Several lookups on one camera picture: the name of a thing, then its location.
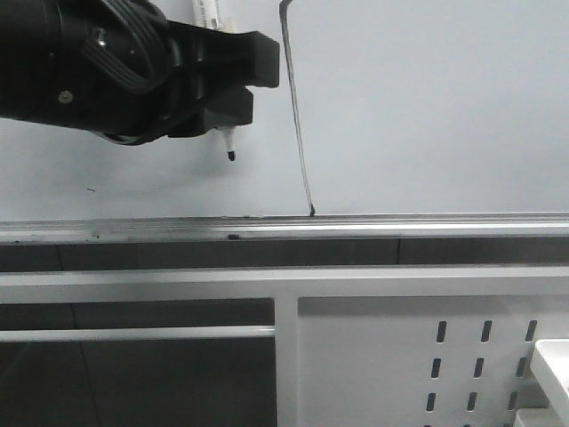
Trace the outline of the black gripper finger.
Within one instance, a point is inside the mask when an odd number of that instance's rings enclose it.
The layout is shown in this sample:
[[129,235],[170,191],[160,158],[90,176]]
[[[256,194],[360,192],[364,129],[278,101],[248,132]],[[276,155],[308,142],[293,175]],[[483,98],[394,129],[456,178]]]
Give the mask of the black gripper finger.
[[183,74],[245,86],[279,86],[280,44],[276,40],[259,31],[226,33],[173,20],[169,24]]
[[167,136],[194,138],[219,127],[249,125],[253,95],[242,73],[176,73],[167,80],[172,106]]

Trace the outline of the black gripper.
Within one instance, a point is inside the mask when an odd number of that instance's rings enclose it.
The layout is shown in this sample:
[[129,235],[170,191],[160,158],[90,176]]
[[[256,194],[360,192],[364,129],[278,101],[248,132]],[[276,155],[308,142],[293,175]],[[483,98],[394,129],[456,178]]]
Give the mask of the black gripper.
[[182,73],[169,22],[150,1],[3,1],[1,116],[122,145],[166,136]]

